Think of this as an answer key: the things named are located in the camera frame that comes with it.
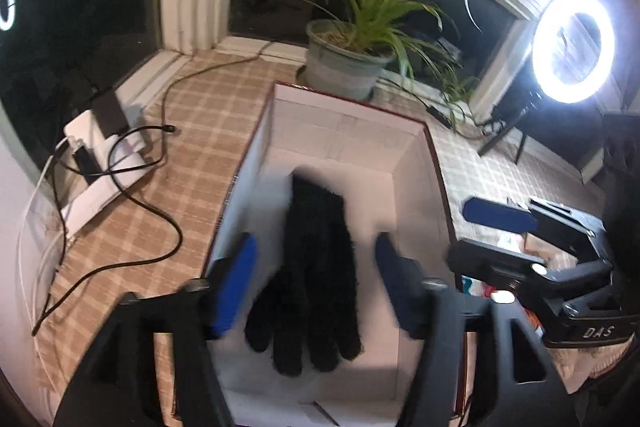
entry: gray plant pot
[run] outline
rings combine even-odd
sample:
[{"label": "gray plant pot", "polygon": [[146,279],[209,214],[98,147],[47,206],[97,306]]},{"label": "gray plant pot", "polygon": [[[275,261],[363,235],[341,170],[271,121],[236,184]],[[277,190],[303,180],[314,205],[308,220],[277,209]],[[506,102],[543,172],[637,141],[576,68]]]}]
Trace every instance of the gray plant pot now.
[{"label": "gray plant pot", "polygon": [[335,30],[335,23],[331,20],[311,21],[306,25],[306,34],[309,35],[306,83],[313,89],[364,100],[392,57],[349,52],[318,36],[331,30]]}]

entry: power strip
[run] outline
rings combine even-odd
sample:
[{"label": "power strip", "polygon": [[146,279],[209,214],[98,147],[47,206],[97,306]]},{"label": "power strip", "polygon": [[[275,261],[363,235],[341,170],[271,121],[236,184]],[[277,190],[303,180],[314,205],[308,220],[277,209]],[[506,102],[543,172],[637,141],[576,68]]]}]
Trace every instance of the power strip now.
[{"label": "power strip", "polygon": [[[118,169],[145,165],[142,156],[134,152],[118,162]],[[118,183],[128,188],[149,172],[150,168],[116,174]],[[76,199],[62,209],[68,237],[74,237],[93,217],[119,194],[110,176],[101,176]]]}]

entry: plaid tablecloth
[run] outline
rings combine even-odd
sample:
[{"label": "plaid tablecloth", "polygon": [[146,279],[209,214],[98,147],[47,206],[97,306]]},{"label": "plaid tablecloth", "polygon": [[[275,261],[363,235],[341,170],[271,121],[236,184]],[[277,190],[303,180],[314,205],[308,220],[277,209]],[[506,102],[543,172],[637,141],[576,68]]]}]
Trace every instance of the plaid tablecloth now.
[{"label": "plaid tablecloth", "polygon": [[[213,64],[242,57],[210,51],[199,55],[175,76],[180,78]],[[43,380],[61,396],[89,342],[119,295],[133,291],[150,297],[173,292],[199,277],[214,225],[229,183],[236,172],[260,109],[274,80],[295,82],[296,66],[264,60],[199,74],[172,89],[166,105],[167,123],[179,133],[168,137],[168,161],[146,174],[133,195],[171,214],[184,232],[180,251],[161,263],[109,270],[84,283],[44,322],[38,334]],[[597,214],[602,195],[525,153],[512,163],[506,143],[479,158],[477,140],[445,129],[412,100],[376,89],[373,105],[391,108],[430,127],[440,159],[452,217],[458,235],[491,242],[486,232],[465,223],[460,204],[469,195],[504,201],[538,196]],[[159,123],[159,102],[144,114]],[[158,136],[149,156],[159,154]],[[114,200],[83,230],[71,246],[52,285],[55,301],[84,273],[98,266],[158,257],[175,244],[174,230],[164,221],[122,197]],[[169,340],[157,336],[157,372],[164,421],[171,418],[173,371]]]}]

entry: open box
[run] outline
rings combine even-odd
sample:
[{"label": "open box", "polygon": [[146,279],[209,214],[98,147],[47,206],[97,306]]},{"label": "open box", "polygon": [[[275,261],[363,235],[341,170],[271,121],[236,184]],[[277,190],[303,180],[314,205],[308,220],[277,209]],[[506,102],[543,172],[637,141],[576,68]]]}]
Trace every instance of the open box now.
[{"label": "open box", "polygon": [[[297,166],[321,172],[344,197],[356,256],[364,351],[353,362],[342,361],[332,373],[318,373],[306,359],[303,374],[288,378],[274,370],[270,350],[254,353],[248,347],[243,330],[255,296],[280,263],[289,175]],[[236,424],[395,425],[422,342],[398,328],[374,261],[378,233],[391,232],[403,256],[418,261],[429,277],[454,286],[444,261],[455,238],[453,223],[425,124],[275,84],[229,190],[206,271],[244,231],[254,234],[258,244],[252,281],[234,328],[209,343]],[[458,403],[464,400],[460,395]]]}]

